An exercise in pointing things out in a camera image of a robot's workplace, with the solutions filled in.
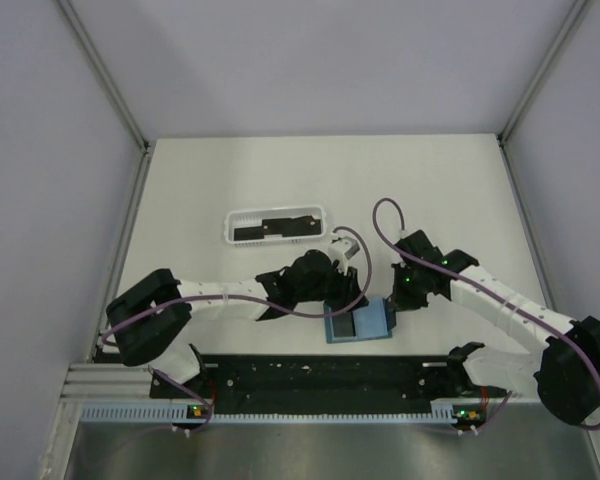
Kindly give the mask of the white plastic basket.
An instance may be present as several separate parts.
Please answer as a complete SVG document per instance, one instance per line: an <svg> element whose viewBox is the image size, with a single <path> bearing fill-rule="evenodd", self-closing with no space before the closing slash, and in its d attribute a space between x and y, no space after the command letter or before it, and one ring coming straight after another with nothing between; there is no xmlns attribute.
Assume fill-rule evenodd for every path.
<svg viewBox="0 0 600 480"><path fill-rule="evenodd" d="M297 243L325 236L327 212L317 204L238 209L223 226L225 242L235 247Z"/></svg>

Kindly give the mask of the blue leather card holder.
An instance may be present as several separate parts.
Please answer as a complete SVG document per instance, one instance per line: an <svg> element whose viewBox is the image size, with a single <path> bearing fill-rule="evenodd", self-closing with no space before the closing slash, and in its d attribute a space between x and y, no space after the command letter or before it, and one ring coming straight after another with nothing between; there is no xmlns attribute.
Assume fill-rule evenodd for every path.
<svg viewBox="0 0 600 480"><path fill-rule="evenodd" d="M331 320L334 315L331 309L324 305L325 336L328 344L361 342L388 339L393 336L396 326L396 312L389 302L382 297L372 297L368 304L351 312L355 322L356 336L351 339L335 340L332 336Z"/></svg>

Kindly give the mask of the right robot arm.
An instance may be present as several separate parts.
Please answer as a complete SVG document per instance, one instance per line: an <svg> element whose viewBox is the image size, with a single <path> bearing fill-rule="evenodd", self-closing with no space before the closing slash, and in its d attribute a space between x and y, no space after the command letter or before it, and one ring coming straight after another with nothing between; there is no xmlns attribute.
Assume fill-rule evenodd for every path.
<svg viewBox="0 0 600 480"><path fill-rule="evenodd" d="M522 347L512 353L469 342L449 352L449 388L467 396L495 387L540 401L560 421L580 426L600 412L600 320L575 320L516 292L462 250L444 254L418 230L392 244L392 302L399 311L444 297ZM600 420L595 426L600 429Z"/></svg>

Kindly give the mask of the black VIP credit card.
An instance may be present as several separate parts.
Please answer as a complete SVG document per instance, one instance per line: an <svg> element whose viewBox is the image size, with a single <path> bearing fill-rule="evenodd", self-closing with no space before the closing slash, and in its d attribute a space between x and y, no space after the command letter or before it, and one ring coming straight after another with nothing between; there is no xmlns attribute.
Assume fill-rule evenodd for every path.
<svg viewBox="0 0 600 480"><path fill-rule="evenodd" d="M331 320L331 328L335 340L351 339L356 336L355 322L351 314L334 316Z"/></svg>

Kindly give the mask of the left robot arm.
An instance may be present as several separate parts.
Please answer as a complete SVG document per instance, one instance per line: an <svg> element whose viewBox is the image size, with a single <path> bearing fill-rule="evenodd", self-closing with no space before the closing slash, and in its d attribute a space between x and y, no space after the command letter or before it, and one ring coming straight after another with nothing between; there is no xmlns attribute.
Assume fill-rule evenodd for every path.
<svg viewBox="0 0 600 480"><path fill-rule="evenodd" d="M207 382L195 324L299 316L298 306L311 302L323 303L331 313L348 313L367 305L369 284L347 258L315 249L289 266L230 283L179 280L162 268L107 306L109 328L101 341L117 348L124 365L160 372L192 397Z"/></svg>

